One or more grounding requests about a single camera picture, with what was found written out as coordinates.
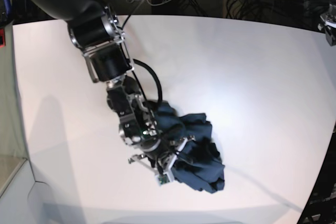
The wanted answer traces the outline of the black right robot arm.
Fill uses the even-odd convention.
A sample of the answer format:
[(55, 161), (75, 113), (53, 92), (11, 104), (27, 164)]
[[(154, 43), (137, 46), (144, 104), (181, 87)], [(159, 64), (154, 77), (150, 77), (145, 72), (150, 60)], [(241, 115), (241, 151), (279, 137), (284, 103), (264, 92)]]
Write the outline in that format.
[(155, 112), (162, 98), (149, 101), (137, 77), (129, 77), (141, 62), (130, 57), (112, 7), (104, 0), (31, 1), (50, 17), (67, 23), (71, 42), (80, 50), (92, 82), (106, 84), (107, 104), (119, 117), (121, 139), (141, 150), (130, 162), (149, 159), (148, 168), (159, 177), (172, 177), (177, 161), (193, 164), (183, 151), (190, 138), (180, 136), (181, 127), (158, 127)]

